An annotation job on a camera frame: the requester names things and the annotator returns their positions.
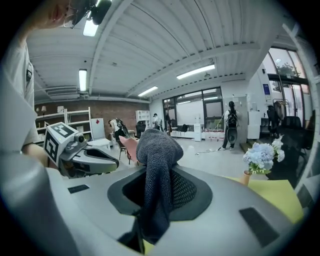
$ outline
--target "gray towel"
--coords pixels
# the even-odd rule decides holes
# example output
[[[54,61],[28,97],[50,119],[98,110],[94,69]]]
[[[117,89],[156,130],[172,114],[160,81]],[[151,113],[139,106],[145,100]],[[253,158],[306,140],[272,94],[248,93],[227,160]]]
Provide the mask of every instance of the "gray towel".
[[[146,165],[144,205],[139,223],[143,238],[155,244],[169,227],[173,209],[170,172],[184,155],[181,146],[157,129],[147,129],[136,148],[136,158]]]

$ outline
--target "blue poster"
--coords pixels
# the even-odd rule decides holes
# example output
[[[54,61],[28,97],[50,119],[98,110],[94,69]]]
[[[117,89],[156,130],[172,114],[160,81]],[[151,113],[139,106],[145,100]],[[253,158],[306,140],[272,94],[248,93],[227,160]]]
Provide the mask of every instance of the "blue poster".
[[[263,83],[263,90],[265,95],[270,95],[269,85],[267,83]]]

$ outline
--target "pink chair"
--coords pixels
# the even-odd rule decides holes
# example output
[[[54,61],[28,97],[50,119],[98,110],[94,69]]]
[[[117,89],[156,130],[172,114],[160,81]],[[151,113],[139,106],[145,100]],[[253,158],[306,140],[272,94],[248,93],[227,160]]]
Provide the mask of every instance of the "pink chair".
[[[125,138],[123,136],[119,136],[119,139],[126,148],[127,156],[129,159],[129,165],[130,165],[130,160],[137,162],[139,165],[139,162],[136,156],[138,141],[132,137]]]

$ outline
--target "bouquet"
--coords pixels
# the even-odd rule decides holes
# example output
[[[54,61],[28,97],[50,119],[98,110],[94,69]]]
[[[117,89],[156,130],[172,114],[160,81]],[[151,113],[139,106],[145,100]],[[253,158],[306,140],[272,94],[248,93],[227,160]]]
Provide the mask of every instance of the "bouquet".
[[[254,143],[252,148],[243,156],[243,161],[249,165],[249,174],[269,174],[274,161],[281,162],[285,158],[285,152],[281,149],[283,135],[275,139],[272,144]]]

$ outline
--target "whiteboard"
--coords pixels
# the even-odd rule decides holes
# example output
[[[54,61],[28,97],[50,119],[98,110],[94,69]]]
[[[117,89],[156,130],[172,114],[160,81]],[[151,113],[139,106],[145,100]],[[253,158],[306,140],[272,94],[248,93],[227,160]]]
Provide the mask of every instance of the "whiteboard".
[[[202,100],[177,104],[176,105],[176,118],[178,126],[194,125],[196,117],[200,116],[200,124],[205,124],[204,104]]]

